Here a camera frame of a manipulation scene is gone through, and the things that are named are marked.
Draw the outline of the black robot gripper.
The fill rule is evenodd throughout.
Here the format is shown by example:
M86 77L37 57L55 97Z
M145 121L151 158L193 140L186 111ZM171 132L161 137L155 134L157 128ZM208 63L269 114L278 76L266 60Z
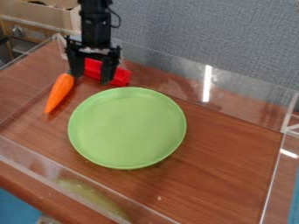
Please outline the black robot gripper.
M107 84L114 80L121 59L121 46L113 44L111 29L113 11L79 13L81 34L66 37L66 53L70 62L70 71L75 78L85 73L86 58L101 60L101 83Z

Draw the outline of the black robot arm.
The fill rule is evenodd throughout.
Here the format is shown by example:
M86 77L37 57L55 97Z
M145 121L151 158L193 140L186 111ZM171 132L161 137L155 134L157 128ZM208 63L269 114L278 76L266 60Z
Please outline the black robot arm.
M79 0L81 35L66 37L66 53L70 62L70 74L79 78L85 74L86 59L102 62L101 83L107 84L115 78L121 62L122 47L111 41L113 17L119 15L111 10L113 0Z

